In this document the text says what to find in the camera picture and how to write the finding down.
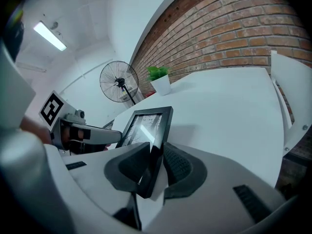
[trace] white table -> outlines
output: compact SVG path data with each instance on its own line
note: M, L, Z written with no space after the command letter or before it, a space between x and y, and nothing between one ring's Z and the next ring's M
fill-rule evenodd
M174 109L168 142L231 158L275 186L283 157L283 120L264 68L192 73L173 83L170 94L156 93L118 115L113 130L123 132L134 110L164 106Z

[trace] ceiling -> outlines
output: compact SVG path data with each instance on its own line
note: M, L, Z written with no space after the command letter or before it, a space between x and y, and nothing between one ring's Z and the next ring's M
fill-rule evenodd
M24 37L17 62L47 70L54 59L106 39L106 18L107 0L26 0ZM48 27L58 22L52 31L66 50L61 52L34 31L40 20Z

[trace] standing fan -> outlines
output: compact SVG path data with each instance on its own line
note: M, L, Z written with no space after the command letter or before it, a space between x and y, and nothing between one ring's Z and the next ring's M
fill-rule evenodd
M123 61L112 61L102 70L99 83L105 96L115 102L131 100L137 93L138 78L135 70Z

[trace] white wall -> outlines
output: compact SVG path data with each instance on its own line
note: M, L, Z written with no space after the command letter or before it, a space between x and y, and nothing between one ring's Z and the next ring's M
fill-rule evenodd
M108 1L108 36L119 60L132 62L153 24L173 1Z
M26 114L39 121L39 110L55 90L62 92L61 96L73 107L85 111L87 124L102 127L126 109L123 103L110 101L99 86L100 72L113 60L116 60L116 55L107 40L58 58L44 77L33 81L36 96Z

